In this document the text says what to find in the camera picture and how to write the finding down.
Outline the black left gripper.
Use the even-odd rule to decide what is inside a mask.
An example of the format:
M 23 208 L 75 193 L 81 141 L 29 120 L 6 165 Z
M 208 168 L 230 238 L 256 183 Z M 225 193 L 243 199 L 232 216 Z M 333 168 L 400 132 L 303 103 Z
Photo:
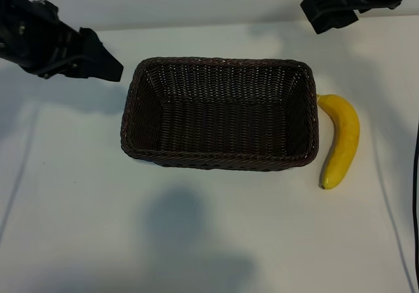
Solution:
M 119 82 L 123 65 L 89 28 L 73 29 L 49 1 L 1 0 L 1 58 L 48 79 L 98 78 Z

